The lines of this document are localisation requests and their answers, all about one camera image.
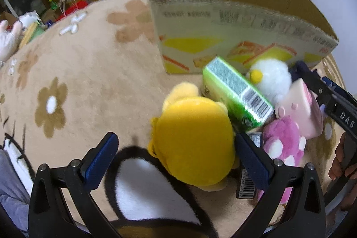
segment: pink plush toy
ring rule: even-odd
[[[263,131],[264,150],[271,159],[280,159],[287,166],[299,166],[304,156],[306,139],[300,136],[296,123],[290,116],[277,119],[268,124]],[[286,204],[292,188],[284,191],[280,203]]]

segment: person's leg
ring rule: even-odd
[[[30,196],[2,149],[0,169],[0,203],[17,228],[27,232]]]
[[[8,195],[25,204],[30,203],[30,196],[17,176],[6,153],[0,149],[0,195]]]

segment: flower-patterned rug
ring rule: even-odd
[[[124,237],[230,237],[255,205],[236,199],[237,180],[203,192],[168,175],[146,151],[149,121],[165,96],[181,81],[200,85],[201,76],[165,73],[147,0],[101,0],[86,11],[77,33],[59,35],[70,23],[65,18],[0,70],[1,146],[26,190],[40,164],[65,166],[112,131],[119,152],[91,194]],[[332,57],[319,66],[343,86]],[[324,190],[341,133],[327,119],[324,134],[307,142],[302,164],[315,164]]]

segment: green box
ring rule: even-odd
[[[274,107],[222,58],[216,57],[202,71],[202,94],[228,109],[235,129],[249,130],[264,124]]]

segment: white plush toy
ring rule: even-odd
[[[20,21],[23,24],[23,31],[25,31],[32,23],[40,22],[41,19],[34,10],[33,12],[27,12],[20,16]]]
[[[287,64],[276,59],[257,61],[246,77],[273,106],[286,96],[292,83]]]
[[[22,23],[15,22],[11,32],[7,28],[8,21],[5,19],[0,23],[0,68],[17,50]]]

